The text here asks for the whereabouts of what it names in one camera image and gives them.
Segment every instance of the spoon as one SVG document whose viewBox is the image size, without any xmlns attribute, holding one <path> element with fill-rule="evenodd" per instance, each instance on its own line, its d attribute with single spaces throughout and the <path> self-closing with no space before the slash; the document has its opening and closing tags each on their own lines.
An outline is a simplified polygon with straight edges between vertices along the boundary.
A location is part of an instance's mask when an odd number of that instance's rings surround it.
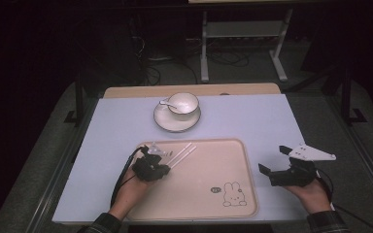
<svg viewBox="0 0 373 233">
<path fill-rule="evenodd" d="M 173 105 L 173 104 L 171 104 L 171 103 L 169 103 L 168 101 L 165 101 L 165 100 L 159 101 L 159 104 L 161 104 L 161 105 L 168 105 L 168 106 L 177 108 L 175 105 Z"/>
</svg>

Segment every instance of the table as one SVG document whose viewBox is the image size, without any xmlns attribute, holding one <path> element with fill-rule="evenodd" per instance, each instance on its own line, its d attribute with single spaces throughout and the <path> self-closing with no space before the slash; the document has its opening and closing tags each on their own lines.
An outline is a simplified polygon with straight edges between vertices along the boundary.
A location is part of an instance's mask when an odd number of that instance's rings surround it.
<svg viewBox="0 0 373 233">
<path fill-rule="evenodd" d="M 153 109 L 159 100 L 179 90 L 198 95 L 202 116 L 187 132 L 171 133 L 154 123 Z M 88 224 L 106 212 L 127 156 L 139 143 L 222 138 L 237 138 L 247 148 L 258 213 L 237 218 L 167 219 L 160 223 L 273 222 L 305 218 L 307 213 L 298 200 L 283 188 L 271 186 L 269 179 L 257 170 L 257 163 L 273 171 L 287 169 L 288 158 L 279 153 L 279 146 L 297 146 L 304 142 L 303 137 L 279 88 L 273 83 L 252 83 L 108 89 L 96 107 L 52 220 Z"/>
</svg>

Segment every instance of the rabbit cartoon print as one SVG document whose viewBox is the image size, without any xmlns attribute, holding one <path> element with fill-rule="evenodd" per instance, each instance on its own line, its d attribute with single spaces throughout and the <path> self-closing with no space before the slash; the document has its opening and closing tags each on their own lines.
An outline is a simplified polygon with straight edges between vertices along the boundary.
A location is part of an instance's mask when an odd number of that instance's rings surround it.
<svg viewBox="0 0 373 233">
<path fill-rule="evenodd" d="M 224 185 L 223 205 L 229 206 L 247 206 L 244 192 L 239 183 L 226 183 Z"/>
</svg>

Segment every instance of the floor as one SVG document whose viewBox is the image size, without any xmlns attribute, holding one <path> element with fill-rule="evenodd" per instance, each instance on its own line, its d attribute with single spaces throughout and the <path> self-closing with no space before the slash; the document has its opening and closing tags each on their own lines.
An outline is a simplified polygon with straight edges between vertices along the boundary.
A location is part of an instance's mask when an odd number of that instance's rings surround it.
<svg viewBox="0 0 373 233">
<path fill-rule="evenodd" d="M 200 83 L 196 50 L 199 42 L 189 43 L 190 56 L 182 60 L 168 58 L 168 54 L 159 50 L 149 53 L 148 66 L 152 68 L 145 84 Z M 280 56 L 288 82 L 279 82 L 268 55 L 273 44 L 274 41 L 257 40 L 214 41 L 209 61 L 210 83 L 276 83 L 283 90 L 313 75 L 300 71 L 310 43 L 289 41 Z M 334 203 L 373 224 L 373 104 L 365 89 L 353 83 L 352 108 L 360 109 L 367 122 L 348 126 L 339 117 L 340 94 L 324 96 L 320 92 L 324 81 L 325 78 L 301 91 L 287 93 L 289 104 L 306 143 L 338 155 L 336 163 L 317 163 L 334 183 Z M 65 89 L 0 211 L 0 232 L 76 232 L 79 229 L 79 226 L 53 223 L 51 215 L 94 106 L 95 98 L 85 98 L 82 125 L 65 123 L 68 113 L 75 110 L 75 87 L 70 85 Z M 353 232 L 373 232 L 355 217 L 340 213 Z M 271 227 L 275 233 L 308 232 L 305 221 L 276 222 Z M 131 229 L 124 227 L 121 231 Z M 205 232 L 205 229 L 192 231 Z"/>
</svg>

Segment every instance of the sleeve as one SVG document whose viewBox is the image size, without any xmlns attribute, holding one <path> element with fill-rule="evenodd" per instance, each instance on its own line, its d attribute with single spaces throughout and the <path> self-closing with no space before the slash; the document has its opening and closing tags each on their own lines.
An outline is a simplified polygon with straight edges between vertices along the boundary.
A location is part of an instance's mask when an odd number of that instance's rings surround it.
<svg viewBox="0 0 373 233">
<path fill-rule="evenodd" d="M 90 226 L 82 228 L 78 233 L 118 233 L 120 226 L 119 219 L 103 213 Z"/>
<path fill-rule="evenodd" d="M 307 216 L 313 233 L 350 233 L 344 220 L 335 211 L 318 212 Z"/>
</svg>

